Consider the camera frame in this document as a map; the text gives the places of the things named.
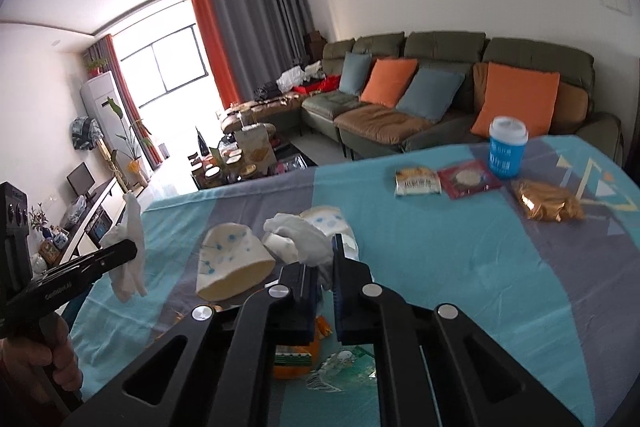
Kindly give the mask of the person's left hand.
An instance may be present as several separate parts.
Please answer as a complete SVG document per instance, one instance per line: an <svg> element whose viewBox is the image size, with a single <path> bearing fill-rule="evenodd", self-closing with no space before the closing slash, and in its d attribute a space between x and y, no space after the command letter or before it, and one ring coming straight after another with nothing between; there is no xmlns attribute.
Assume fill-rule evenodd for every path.
<svg viewBox="0 0 640 427"><path fill-rule="evenodd" d="M39 403L51 400L36 374L39 367L55 366L54 381L65 391L79 391L84 375L78 366L68 326L59 315L56 317L55 342L49 348L26 338L1 340L1 381L21 398Z"/></svg>

